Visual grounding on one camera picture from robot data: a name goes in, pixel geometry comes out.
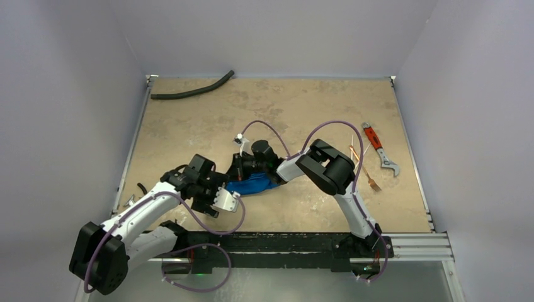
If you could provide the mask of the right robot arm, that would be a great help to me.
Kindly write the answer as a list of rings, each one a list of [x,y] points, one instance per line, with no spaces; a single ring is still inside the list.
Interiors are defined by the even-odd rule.
[[[304,152],[279,157],[266,140],[252,144],[251,153],[233,154],[226,174],[227,189],[240,194],[257,194],[307,176],[323,193],[333,196],[341,208],[354,238],[355,251],[368,256],[382,241],[382,231],[369,215],[356,188],[355,163],[321,139]]]

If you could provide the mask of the blue cloth napkin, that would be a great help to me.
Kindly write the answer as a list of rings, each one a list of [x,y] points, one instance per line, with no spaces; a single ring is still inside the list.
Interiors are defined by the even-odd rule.
[[[279,184],[274,183],[264,172],[251,174],[250,177],[242,181],[230,181],[226,185],[226,190],[240,195],[259,194],[263,191],[274,189]]]

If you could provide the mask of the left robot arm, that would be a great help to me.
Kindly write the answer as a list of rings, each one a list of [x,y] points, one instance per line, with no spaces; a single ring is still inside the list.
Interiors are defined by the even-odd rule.
[[[158,255],[187,254],[190,264],[194,264],[195,254],[218,247],[209,236],[235,232],[235,228],[228,232],[212,230],[201,220],[197,222],[205,233],[192,233],[173,221],[147,230],[178,206],[192,215],[200,212],[217,216],[219,210],[235,211],[242,202],[240,194],[227,190],[228,176],[215,167],[213,161],[196,154],[189,164],[165,172],[151,190],[122,213],[102,223],[90,221],[82,226],[68,269],[82,281],[84,292],[110,294],[130,271]]]

